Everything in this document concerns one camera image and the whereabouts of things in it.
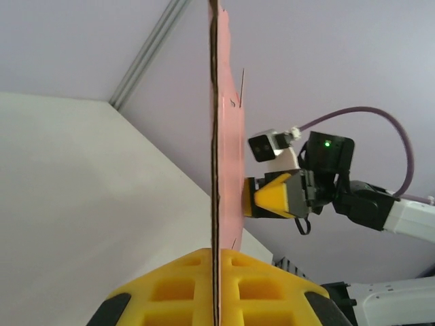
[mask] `yellow foam block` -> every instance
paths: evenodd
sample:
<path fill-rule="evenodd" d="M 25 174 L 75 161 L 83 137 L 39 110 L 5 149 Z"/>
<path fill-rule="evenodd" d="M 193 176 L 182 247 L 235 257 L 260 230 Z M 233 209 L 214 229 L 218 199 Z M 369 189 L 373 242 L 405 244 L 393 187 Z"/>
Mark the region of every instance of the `yellow foam block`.
<path fill-rule="evenodd" d="M 237 251 L 222 250 L 222 326 L 321 326 L 305 298 L 327 291 Z M 211 250 L 201 249 L 125 284 L 116 326 L 212 326 Z"/>

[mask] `camera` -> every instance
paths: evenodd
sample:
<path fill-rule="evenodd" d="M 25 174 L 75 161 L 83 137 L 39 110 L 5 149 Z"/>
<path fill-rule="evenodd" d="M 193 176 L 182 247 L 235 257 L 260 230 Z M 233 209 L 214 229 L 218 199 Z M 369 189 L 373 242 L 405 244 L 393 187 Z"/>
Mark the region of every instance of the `camera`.
<path fill-rule="evenodd" d="M 269 129 L 255 134 L 248 139 L 254 158 L 257 162 L 274 160 L 285 148 L 290 146 L 293 140 L 288 132 L 278 133 L 275 129 Z"/>

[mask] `pink cardboard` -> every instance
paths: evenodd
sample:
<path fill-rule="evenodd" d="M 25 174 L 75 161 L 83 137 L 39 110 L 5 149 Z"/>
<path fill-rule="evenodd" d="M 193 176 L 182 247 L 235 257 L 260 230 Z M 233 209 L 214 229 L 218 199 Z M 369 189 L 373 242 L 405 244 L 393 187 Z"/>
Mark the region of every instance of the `pink cardboard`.
<path fill-rule="evenodd" d="M 245 112 L 232 78 L 230 42 L 228 12 L 220 7 L 217 20 L 220 248 L 240 250 L 244 222 L 241 203 L 245 178 Z"/>

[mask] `cardboard sheet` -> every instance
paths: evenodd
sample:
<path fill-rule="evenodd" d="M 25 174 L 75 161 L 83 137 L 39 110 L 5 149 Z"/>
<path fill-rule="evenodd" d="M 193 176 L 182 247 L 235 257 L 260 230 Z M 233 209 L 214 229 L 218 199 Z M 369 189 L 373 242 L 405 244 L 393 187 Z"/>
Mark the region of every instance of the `cardboard sheet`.
<path fill-rule="evenodd" d="M 220 320 L 220 249 L 240 250 L 244 173 L 244 111 L 230 69 L 228 14 L 209 0 L 211 76 L 211 252 L 213 324 Z"/>
<path fill-rule="evenodd" d="M 228 12 L 220 8 L 217 22 L 220 246 L 221 249 L 240 250 L 245 218 L 241 205 L 245 178 L 245 114 L 232 78 L 230 42 Z"/>
<path fill-rule="evenodd" d="M 219 0 L 209 0 L 210 19 L 210 82 L 211 82 L 211 281 L 213 294 L 213 325 L 220 326 L 220 218 L 218 179 L 218 17 Z"/>

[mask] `white cable connector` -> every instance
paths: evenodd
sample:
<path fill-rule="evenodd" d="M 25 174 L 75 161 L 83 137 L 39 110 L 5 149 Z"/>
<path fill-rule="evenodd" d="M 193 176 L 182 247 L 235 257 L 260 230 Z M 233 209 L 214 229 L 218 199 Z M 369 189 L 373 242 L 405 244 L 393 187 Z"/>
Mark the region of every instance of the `white cable connector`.
<path fill-rule="evenodd" d="M 295 141 L 298 141 L 299 139 L 301 139 L 302 138 L 302 133 L 300 132 L 300 129 L 298 128 L 298 127 L 292 127 L 290 130 L 289 130 L 289 133 L 290 134 L 292 134 L 292 136 L 293 136 L 293 139 L 295 140 Z"/>

